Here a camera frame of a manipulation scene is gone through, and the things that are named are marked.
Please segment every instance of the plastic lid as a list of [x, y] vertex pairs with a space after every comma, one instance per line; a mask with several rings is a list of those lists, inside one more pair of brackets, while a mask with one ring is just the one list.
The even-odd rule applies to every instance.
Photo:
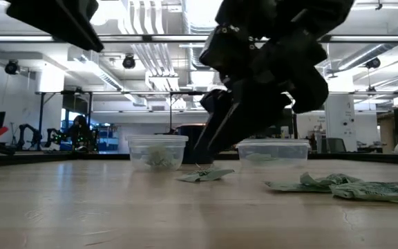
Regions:
[[130, 135], [130, 136], [127, 136], [126, 139], [128, 141], [151, 141], [152, 140], [155, 142], [161, 142], [161, 141], [186, 142], [186, 141], [188, 141], [187, 136], [179, 136], [179, 135]]
[[261, 138], [261, 139], [245, 139], [238, 144], [239, 146], [269, 146], [269, 145], [308, 145], [309, 140], [306, 139], [287, 139], [287, 138]]

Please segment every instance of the clear plastic container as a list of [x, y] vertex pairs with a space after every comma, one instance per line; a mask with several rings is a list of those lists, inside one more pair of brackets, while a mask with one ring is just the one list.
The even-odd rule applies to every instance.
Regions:
[[238, 144], [243, 166], [304, 166], [310, 144], [299, 139], [246, 139]]
[[130, 160], [140, 171], [166, 172], [179, 169], [184, 158], [187, 136], [134, 135], [128, 136]]

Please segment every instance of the table surface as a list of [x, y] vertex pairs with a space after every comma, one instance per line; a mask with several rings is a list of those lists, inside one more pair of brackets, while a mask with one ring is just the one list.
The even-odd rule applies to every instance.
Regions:
[[398, 165], [310, 160], [221, 181], [134, 172], [129, 161], [0, 167], [0, 248], [398, 248], [398, 203], [277, 193], [261, 182], [344, 173], [398, 181]]

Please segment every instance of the wooden table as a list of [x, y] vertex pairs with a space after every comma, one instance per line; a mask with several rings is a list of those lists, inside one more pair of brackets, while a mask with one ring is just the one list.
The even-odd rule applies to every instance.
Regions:
[[398, 181], [398, 165], [328, 160], [210, 183], [133, 172], [127, 161], [0, 167], [0, 249], [398, 248], [396, 203], [280, 194], [260, 182], [304, 171]]

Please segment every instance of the security camera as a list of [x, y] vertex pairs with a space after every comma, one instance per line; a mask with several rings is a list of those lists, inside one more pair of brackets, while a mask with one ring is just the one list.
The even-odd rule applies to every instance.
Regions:
[[127, 54], [125, 55], [125, 59], [122, 62], [122, 65], [125, 69], [132, 69], [135, 68], [136, 66], [136, 62], [134, 59], [134, 55], [133, 54]]
[[17, 75], [19, 74], [20, 70], [21, 68], [18, 65], [18, 61], [15, 59], [11, 59], [4, 68], [4, 71], [8, 75]]
[[380, 67], [380, 59], [376, 57], [376, 58], [370, 60], [369, 62], [366, 62], [365, 67], [368, 69], [379, 68]]

